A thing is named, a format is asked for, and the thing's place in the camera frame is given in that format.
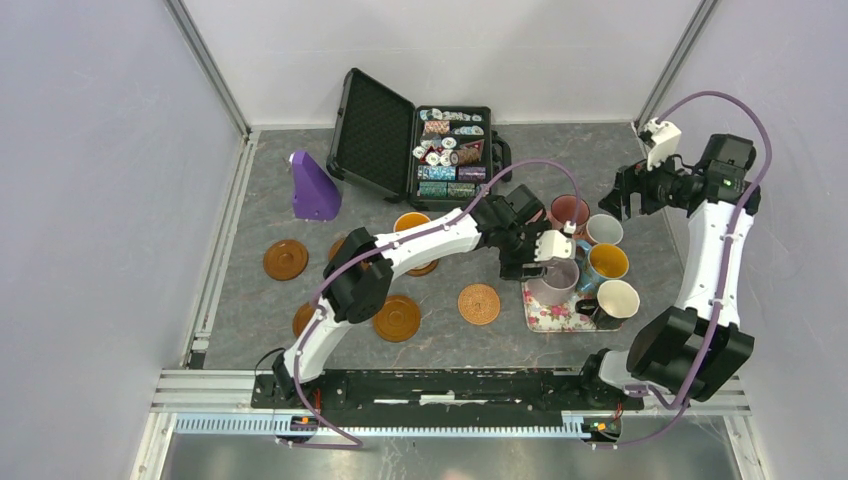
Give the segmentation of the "lavender ceramic mug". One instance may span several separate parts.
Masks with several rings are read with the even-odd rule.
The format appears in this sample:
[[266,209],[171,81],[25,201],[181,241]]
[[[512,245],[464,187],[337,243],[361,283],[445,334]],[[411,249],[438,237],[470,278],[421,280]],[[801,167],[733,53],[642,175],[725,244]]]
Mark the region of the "lavender ceramic mug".
[[526,288],[536,302],[543,306],[566,303],[575,292],[580,270],[575,260],[549,262],[541,277],[528,280]]

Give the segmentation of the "woven rattan round coaster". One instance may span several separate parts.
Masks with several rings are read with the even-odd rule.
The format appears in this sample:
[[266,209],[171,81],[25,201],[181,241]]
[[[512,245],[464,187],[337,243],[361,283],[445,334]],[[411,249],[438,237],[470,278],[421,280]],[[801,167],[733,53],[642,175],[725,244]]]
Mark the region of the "woven rattan round coaster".
[[501,312],[501,301],[496,290],[482,283],[465,287],[458,296],[457,306],[462,318],[477,326],[490,324]]

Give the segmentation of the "brown wooden coaster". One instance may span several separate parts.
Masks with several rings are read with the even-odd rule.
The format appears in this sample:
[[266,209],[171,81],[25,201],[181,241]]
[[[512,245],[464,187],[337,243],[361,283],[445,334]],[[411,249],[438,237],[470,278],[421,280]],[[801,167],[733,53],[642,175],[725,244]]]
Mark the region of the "brown wooden coaster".
[[298,308],[292,320],[292,331],[296,338],[304,332],[314,313],[315,309],[309,303],[304,303]]
[[431,261],[431,262],[429,262],[428,264],[426,264],[422,267],[413,268],[413,269],[407,271],[406,274],[408,276],[412,276],[412,277],[425,276],[425,275],[428,275],[429,273],[431,273],[433,270],[435,270],[437,268],[438,264],[439,264],[439,261],[434,260],[434,261]]
[[307,248],[299,241],[284,239],[272,244],[263,256],[263,269],[272,279],[288,281],[299,276],[309,261]]
[[421,325],[417,302],[404,295],[391,295],[373,318],[375,332],[383,340],[399,343],[411,339]]
[[344,245],[344,242],[345,238],[339,238],[331,245],[328,252],[328,261],[332,261],[334,259],[341,247]]

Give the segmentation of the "floral mug orange inside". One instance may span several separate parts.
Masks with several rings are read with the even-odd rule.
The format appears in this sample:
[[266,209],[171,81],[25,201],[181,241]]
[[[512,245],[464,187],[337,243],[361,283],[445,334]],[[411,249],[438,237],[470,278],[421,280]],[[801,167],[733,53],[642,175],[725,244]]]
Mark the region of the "floral mug orange inside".
[[393,225],[393,232],[401,232],[409,229],[413,229],[429,223],[431,219],[424,213],[421,212],[408,212],[399,216]]

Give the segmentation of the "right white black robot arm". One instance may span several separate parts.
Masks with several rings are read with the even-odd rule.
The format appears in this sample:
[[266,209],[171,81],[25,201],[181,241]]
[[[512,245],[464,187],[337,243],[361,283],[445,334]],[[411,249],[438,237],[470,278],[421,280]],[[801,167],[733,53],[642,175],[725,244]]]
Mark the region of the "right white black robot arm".
[[588,357],[577,382],[591,408],[612,401],[618,389],[636,395],[666,390],[676,404],[705,402],[753,353],[753,336],[741,331],[737,286],[744,242],[758,211],[761,190],[745,176],[756,159],[753,141],[713,134],[700,160],[676,167],[642,160],[618,169],[598,205],[618,220],[665,207],[686,212],[689,247],[675,303],[644,326],[627,351],[602,349]]

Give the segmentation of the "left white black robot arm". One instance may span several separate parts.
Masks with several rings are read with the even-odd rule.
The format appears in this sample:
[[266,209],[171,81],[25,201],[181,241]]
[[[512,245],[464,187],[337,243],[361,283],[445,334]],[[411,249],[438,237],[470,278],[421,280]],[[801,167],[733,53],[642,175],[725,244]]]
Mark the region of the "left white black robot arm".
[[278,397],[295,408],[312,399],[313,380],[329,355],[353,325],[383,308],[394,280],[432,261],[485,248],[498,250],[501,278],[515,281],[538,278],[553,261],[574,253],[571,239],[552,228],[525,185],[506,196],[478,196],[463,209],[405,231],[351,232],[324,270],[306,328],[273,363]]

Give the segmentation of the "pink ceramic mug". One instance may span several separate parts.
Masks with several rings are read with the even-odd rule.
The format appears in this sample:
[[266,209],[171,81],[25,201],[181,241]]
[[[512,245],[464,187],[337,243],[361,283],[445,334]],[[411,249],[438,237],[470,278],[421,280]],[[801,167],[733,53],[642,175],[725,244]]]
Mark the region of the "pink ceramic mug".
[[565,224],[576,217],[576,234],[583,234],[591,216],[590,207],[585,200],[578,200],[575,195],[560,195],[554,199],[547,210],[547,219],[555,229],[562,229]]

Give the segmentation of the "white ceramic mug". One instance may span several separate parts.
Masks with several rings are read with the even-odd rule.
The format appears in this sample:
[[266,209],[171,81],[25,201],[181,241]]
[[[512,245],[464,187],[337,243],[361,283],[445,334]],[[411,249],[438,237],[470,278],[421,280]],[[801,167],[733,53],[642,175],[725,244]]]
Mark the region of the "white ceramic mug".
[[592,244],[618,245],[624,238],[624,229],[621,222],[609,214],[592,215],[586,223],[585,235],[587,241]]

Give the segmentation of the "floral rectangular tray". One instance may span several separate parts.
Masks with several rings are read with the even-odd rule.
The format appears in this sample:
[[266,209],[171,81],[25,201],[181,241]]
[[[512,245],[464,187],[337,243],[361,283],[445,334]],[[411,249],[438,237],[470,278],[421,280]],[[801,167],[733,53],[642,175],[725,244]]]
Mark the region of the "floral rectangular tray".
[[598,328],[587,315],[576,311],[579,300],[593,299],[593,296],[576,293],[561,305],[548,306],[539,303],[532,295],[526,283],[521,284],[526,325],[535,333],[590,333],[614,332],[622,328]]

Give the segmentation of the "blue mug yellow inside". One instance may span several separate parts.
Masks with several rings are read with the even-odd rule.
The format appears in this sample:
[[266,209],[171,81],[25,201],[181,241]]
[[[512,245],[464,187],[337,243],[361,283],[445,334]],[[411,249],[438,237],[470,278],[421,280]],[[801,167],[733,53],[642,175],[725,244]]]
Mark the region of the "blue mug yellow inside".
[[626,253],[609,243],[591,245],[578,240],[575,260],[579,269],[575,289],[584,295],[595,295],[604,282],[622,279],[630,269]]

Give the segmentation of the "black poker chip case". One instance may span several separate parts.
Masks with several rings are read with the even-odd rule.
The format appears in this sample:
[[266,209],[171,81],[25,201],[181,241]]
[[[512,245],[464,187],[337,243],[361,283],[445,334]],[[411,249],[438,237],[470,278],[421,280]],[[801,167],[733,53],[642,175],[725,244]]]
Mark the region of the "black poker chip case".
[[465,206],[512,162],[486,106],[422,105],[353,68],[345,76],[326,168],[417,210]]

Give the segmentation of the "black mug cream inside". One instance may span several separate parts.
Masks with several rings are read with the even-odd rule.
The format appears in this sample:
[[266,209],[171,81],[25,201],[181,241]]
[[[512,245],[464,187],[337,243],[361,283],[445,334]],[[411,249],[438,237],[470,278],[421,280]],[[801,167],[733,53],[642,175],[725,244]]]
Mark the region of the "black mug cream inside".
[[587,316],[598,330],[617,330],[635,316],[641,306],[637,290],[623,280],[608,280],[597,290],[594,298],[579,300],[576,312]]

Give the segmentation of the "purple plastic wedge stand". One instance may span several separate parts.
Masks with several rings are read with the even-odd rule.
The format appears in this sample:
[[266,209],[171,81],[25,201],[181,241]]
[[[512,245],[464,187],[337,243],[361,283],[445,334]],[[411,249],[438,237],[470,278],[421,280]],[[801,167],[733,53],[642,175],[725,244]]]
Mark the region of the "purple plastic wedge stand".
[[293,177],[292,208],[296,218],[332,221],[341,209],[342,198],[331,177],[304,151],[289,156]]

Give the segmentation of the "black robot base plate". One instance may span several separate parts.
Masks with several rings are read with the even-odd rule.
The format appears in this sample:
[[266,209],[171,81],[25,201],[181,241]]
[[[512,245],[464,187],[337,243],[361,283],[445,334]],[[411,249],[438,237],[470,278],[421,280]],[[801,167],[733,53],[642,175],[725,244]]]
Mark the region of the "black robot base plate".
[[325,371],[302,386],[339,427],[548,427],[564,412],[636,412],[640,399],[552,368]]

